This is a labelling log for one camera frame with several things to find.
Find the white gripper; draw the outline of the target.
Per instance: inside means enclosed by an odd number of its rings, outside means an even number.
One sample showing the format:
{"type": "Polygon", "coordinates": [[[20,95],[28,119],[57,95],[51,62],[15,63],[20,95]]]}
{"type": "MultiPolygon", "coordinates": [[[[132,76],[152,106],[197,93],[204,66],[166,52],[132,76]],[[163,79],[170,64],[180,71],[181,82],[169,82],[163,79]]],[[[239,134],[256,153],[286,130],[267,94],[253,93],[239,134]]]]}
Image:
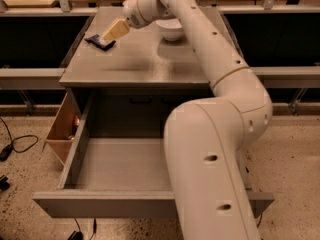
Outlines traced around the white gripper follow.
{"type": "Polygon", "coordinates": [[[126,0],[123,18],[114,20],[101,36],[103,48],[112,47],[117,39],[126,35],[130,27],[140,29],[156,20],[172,19],[173,15],[160,0],[126,0]]]}

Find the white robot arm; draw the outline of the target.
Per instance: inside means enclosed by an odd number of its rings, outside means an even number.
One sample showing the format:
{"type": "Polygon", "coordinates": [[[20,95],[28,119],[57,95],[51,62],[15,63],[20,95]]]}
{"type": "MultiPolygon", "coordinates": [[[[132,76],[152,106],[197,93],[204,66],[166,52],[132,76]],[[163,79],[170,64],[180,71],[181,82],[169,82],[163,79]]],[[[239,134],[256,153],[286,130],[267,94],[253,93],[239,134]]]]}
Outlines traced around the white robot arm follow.
{"type": "Polygon", "coordinates": [[[265,132],[272,102],[234,46],[196,0],[126,0],[102,39],[167,17],[181,23],[213,91],[178,106],[165,124],[165,157],[184,240],[261,240],[236,154],[265,132]]]}

